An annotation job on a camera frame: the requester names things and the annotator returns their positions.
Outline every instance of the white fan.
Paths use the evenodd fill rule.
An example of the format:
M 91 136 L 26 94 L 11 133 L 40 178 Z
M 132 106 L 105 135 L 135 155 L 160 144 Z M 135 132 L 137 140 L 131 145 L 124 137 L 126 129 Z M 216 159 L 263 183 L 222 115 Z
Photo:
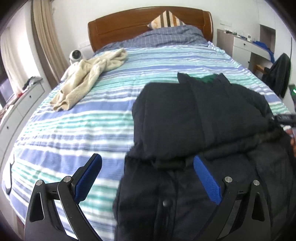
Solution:
M 73 50 L 70 53 L 69 59 L 70 59 L 70 63 L 73 64 L 75 62 L 82 60 L 82 54 L 79 50 Z

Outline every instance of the beige fleece blanket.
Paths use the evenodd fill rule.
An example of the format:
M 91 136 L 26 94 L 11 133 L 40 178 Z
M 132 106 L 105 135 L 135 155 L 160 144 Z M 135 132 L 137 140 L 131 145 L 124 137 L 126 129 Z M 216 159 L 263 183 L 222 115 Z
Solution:
M 102 72 L 123 65 L 127 55 L 125 49 L 121 48 L 72 64 L 62 77 L 62 80 L 66 79 L 64 85 L 50 102 L 53 109 L 55 111 L 71 109 L 91 90 Z

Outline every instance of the striped bedsheet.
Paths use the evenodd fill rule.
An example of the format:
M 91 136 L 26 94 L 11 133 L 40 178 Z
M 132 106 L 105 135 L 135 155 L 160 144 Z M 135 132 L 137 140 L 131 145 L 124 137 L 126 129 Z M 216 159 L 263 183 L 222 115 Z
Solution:
M 194 77 L 224 73 L 231 83 L 264 95 L 274 114 L 289 113 L 281 100 L 249 70 L 224 51 L 205 46 L 129 48 L 128 60 L 102 74 L 92 90 L 69 111 L 54 112 L 49 101 L 57 86 L 32 115 L 14 146 L 10 202 L 24 222 L 34 184 L 58 182 L 83 166 L 93 153 L 103 158 L 102 170 L 87 199 L 85 216 L 104 241 L 113 240 L 116 222 L 112 202 L 123 175 L 124 157 L 133 145 L 133 102 L 149 82 L 176 83 L 177 72 Z M 73 231 L 56 202 L 68 235 Z

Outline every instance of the white desk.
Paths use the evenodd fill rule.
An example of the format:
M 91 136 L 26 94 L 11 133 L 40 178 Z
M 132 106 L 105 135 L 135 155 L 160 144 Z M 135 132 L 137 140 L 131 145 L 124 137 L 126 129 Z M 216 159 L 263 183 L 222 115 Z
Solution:
M 265 49 L 235 35 L 226 34 L 219 29 L 217 31 L 217 47 L 225 50 L 229 56 L 247 69 L 253 68 L 253 66 L 249 66 L 252 53 L 270 61 L 269 52 Z

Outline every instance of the striped pillow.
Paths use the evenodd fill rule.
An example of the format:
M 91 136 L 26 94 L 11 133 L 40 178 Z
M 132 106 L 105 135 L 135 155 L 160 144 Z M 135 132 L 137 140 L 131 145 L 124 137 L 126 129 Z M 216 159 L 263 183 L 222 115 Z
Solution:
M 174 27 L 185 25 L 181 20 L 179 20 L 174 14 L 169 10 L 164 11 L 156 19 L 154 19 L 147 26 L 151 29 L 163 28 L 163 27 Z

